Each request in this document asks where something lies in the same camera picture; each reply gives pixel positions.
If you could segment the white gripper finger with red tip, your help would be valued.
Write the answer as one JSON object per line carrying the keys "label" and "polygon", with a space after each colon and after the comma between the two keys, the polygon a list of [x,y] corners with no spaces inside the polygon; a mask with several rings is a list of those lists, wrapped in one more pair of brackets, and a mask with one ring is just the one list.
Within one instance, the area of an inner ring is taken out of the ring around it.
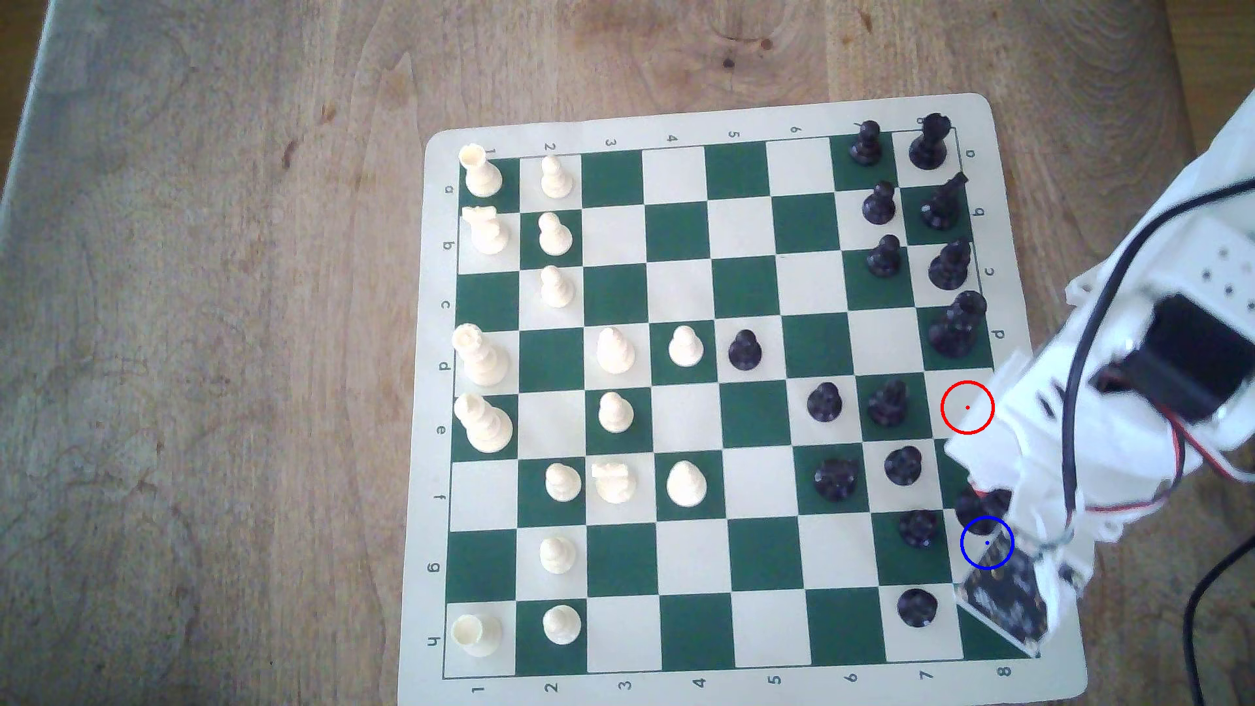
{"label": "white gripper finger with red tip", "polygon": [[976,490],[1012,490],[1018,485],[1022,449],[1010,429],[986,429],[974,435],[953,436],[944,450],[964,466],[969,484]]}

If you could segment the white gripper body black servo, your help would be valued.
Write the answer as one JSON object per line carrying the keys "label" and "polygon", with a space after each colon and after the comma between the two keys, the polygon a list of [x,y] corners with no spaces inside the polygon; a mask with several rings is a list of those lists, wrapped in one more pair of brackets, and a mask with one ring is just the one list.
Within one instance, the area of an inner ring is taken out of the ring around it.
{"label": "white gripper body black servo", "polygon": [[1086,324],[996,372],[991,429],[1010,429],[1022,449],[1007,522],[1048,596],[1079,594],[1097,545],[1162,509],[1188,473],[1252,482],[1224,456],[1252,436],[1252,301],[1135,290],[1112,303],[1082,364],[1067,510],[1064,408]]}

